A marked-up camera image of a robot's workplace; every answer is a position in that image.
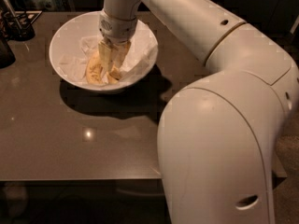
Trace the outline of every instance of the white robotic arm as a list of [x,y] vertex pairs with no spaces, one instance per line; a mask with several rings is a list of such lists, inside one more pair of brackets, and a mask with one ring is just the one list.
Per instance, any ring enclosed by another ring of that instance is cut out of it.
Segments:
[[209,0],[105,0],[103,36],[130,39],[140,1],[214,74],[177,93],[159,123],[172,223],[274,224],[272,153],[298,106],[296,63]]

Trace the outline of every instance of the dark countertop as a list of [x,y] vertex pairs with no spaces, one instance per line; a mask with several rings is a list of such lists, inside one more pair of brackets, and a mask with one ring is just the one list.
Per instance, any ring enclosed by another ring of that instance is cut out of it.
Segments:
[[170,98],[207,74],[150,12],[139,13],[156,34],[151,72],[116,95],[100,95],[61,80],[50,65],[50,40],[81,13],[43,13],[36,36],[9,41],[16,56],[0,69],[0,180],[160,178],[159,117]]

